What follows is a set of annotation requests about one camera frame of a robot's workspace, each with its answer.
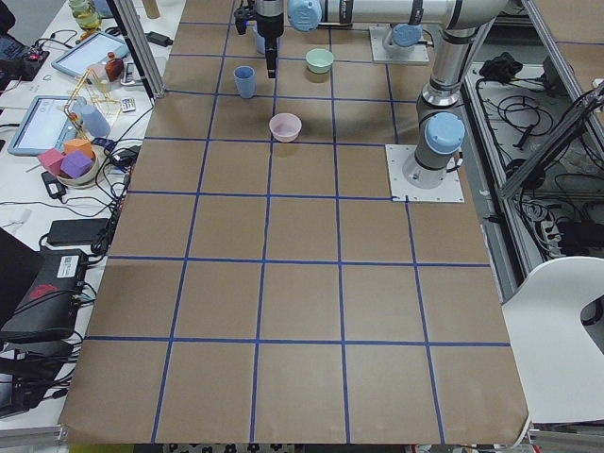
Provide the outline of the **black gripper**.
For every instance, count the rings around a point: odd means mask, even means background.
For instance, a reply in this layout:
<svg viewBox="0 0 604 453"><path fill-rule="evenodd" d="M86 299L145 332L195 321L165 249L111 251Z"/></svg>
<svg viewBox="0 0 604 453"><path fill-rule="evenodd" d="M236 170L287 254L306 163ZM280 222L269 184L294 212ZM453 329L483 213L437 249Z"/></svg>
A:
<svg viewBox="0 0 604 453"><path fill-rule="evenodd" d="M267 75L277 77L277 38L284 30L283 0L241 1L234 11L235 26L239 35L246 33L247 24L255 22L259 34L264 38L264 56Z"/></svg>

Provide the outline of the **blue cup near arm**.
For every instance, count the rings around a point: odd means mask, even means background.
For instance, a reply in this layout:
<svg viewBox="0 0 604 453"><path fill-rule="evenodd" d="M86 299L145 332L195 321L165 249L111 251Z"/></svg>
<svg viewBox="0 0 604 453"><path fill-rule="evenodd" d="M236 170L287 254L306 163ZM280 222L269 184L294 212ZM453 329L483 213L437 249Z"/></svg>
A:
<svg viewBox="0 0 604 453"><path fill-rule="evenodd" d="M265 54L265 39L261 36L261 34L258 31L258 28L255 25L253 26L253 33L254 33L256 51L259 54L264 55Z"/></svg>

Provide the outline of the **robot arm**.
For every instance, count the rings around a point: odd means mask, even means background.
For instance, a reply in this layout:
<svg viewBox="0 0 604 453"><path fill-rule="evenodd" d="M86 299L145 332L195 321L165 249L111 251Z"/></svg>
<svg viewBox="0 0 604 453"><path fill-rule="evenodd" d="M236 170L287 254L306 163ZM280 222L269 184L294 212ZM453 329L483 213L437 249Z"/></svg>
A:
<svg viewBox="0 0 604 453"><path fill-rule="evenodd" d="M403 165L404 178L411 185L434 189L445 179L446 166L463 142L464 126L452 113L461 97L461 84L506 5L505 1L242 1L234 19L240 35L246 33L248 22L257 24L270 78L277 74L277 40L285 20L300 32L328 23L438 26L441 43L435 49L430 79L417 101L419 143Z"/></svg>

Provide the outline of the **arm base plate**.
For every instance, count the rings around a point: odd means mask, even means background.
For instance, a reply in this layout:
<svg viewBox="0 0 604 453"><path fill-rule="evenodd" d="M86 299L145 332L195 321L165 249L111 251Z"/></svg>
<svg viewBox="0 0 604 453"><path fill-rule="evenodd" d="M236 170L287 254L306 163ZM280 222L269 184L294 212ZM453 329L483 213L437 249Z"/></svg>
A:
<svg viewBox="0 0 604 453"><path fill-rule="evenodd" d="M399 46L394 42L394 30L388 25L370 27L370 43L374 63L428 66L428 47L424 43Z"/></svg>
<svg viewBox="0 0 604 453"><path fill-rule="evenodd" d="M464 196L457 162L428 170L415 159L415 145L386 144L391 199L394 202L463 203Z"/></svg>

